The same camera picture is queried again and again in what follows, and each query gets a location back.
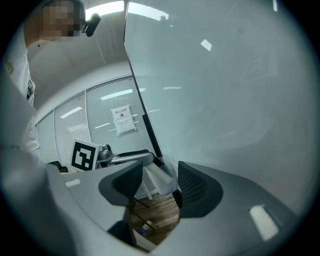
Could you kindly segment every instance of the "wall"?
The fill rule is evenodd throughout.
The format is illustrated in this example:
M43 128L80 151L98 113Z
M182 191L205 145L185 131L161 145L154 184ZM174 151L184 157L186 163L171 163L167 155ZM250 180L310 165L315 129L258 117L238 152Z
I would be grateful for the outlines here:
M318 178L319 63L273 1L136 0L125 46L162 154L248 178L302 214Z
M34 121L37 123L49 111L64 102L67 98L93 85L127 75L131 75L130 66L127 61L102 67L90 68L85 64L79 66L76 69L76 73L69 73L59 77L59 79L57 79L54 84L49 85L43 95L37 99L37 102L34 103L34 107L36 108Z

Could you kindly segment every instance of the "window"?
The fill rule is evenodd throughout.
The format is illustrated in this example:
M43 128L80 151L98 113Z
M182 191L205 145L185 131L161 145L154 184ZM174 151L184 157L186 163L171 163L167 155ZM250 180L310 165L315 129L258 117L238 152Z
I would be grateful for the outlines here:
M136 130L127 131L117 136L111 109L126 104L129 104ZM144 111L132 78L125 78L88 90L86 92L86 107L93 143L109 144L114 154L138 150L149 150L154 153L143 120ZM144 168L142 177L148 190L154 190L155 186ZM141 188L136 195L140 194L143 194Z
M55 142L53 111L38 123L38 141L40 156L44 163L59 161Z
M85 93L54 110L54 132L61 165L66 166L69 172L75 171L70 167L74 139L91 142L86 117Z

